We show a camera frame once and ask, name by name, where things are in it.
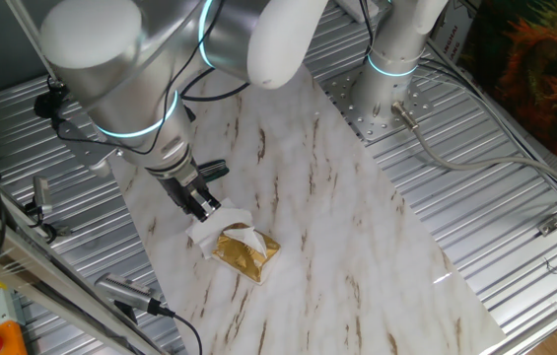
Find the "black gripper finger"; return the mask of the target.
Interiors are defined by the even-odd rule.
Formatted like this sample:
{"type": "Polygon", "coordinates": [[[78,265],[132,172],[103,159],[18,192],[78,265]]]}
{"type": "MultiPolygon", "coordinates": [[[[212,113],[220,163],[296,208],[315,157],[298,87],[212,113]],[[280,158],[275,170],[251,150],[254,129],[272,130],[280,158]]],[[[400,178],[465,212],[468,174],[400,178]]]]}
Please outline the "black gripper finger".
{"type": "Polygon", "coordinates": [[[208,214],[194,197],[187,199],[186,206],[189,214],[192,214],[198,221],[204,222],[208,218],[208,214]]]}
{"type": "Polygon", "coordinates": [[[216,199],[209,192],[208,189],[198,189],[197,193],[198,193],[197,202],[199,203],[200,207],[203,209],[204,214],[206,216],[212,215],[221,207],[220,201],[216,199]]]}

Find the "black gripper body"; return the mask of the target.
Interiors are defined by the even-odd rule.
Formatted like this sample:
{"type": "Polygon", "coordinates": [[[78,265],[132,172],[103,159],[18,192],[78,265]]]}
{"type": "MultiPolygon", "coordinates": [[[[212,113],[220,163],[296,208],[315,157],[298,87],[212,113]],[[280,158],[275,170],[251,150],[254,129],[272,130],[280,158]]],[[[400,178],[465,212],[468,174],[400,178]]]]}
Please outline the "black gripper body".
{"type": "Polygon", "coordinates": [[[197,200],[198,189],[206,189],[203,177],[194,172],[188,185],[183,185],[175,177],[159,177],[159,183],[165,189],[169,197],[180,207],[186,214],[189,214],[186,203],[189,197],[197,200]]]}

